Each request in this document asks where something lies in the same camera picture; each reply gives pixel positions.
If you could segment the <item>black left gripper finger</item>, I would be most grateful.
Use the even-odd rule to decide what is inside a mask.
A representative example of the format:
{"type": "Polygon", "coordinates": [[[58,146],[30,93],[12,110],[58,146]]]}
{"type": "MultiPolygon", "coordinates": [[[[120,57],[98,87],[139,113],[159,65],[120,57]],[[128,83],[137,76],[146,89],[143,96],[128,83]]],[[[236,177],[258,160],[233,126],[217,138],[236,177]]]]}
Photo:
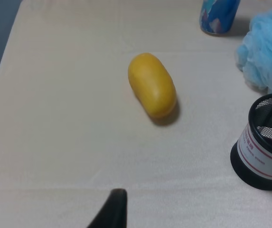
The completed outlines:
{"type": "Polygon", "coordinates": [[[128,195],[125,189],[111,190],[88,228],[126,228],[128,195]]]}

